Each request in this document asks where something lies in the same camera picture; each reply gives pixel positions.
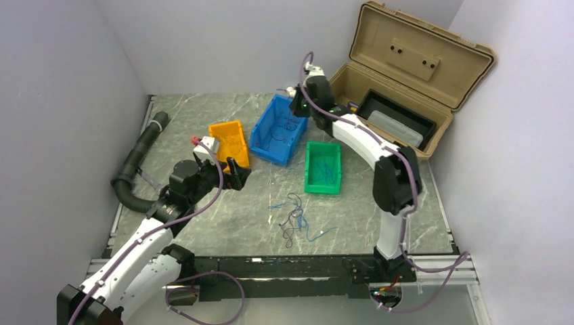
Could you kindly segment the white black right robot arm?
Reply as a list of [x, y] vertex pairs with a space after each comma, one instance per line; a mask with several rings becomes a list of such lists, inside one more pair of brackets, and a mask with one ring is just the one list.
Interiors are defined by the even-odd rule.
[[414, 151], [376, 135], [347, 106], [336, 104], [324, 75], [304, 77], [286, 93], [295, 116], [311, 117], [321, 130], [360, 155], [374, 172], [372, 196], [380, 210], [380, 235], [370, 279], [410, 278], [413, 267], [406, 255], [407, 218], [416, 211], [422, 190]]

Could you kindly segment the white pipe elbow fitting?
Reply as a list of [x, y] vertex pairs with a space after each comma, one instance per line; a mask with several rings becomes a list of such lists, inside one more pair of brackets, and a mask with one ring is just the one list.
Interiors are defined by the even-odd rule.
[[287, 95], [289, 98], [295, 98], [295, 97], [296, 97], [297, 90], [296, 90], [295, 87], [289, 86], [289, 87], [287, 87], [287, 88], [285, 89], [285, 92], [286, 92], [286, 95]]

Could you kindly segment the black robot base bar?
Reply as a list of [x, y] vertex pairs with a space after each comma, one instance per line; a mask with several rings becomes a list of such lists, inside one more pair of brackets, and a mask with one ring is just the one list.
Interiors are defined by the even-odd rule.
[[347, 296], [368, 298], [367, 289], [415, 283], [412, 266], [378, 251], [352, 255], [272, 255], [201, 257], [177, 244], [161, 253], [181, 265], [172, 283], [172, 301], [182, 304], [186, 288], [198, 289], [200, 302], [223, 299]]

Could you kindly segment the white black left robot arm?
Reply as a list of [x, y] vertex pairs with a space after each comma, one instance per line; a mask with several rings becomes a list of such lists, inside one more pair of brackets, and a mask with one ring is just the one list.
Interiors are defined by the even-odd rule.
[[213, 189], [241, 190], [251, 170], [226, 162], [182, 160], [129, 241], [80, 286], [57, 296], [57, 324], [124, 324], [167, 284], [188, 283], [194, 254], [172, 241], [199, 214], [196, 204]]

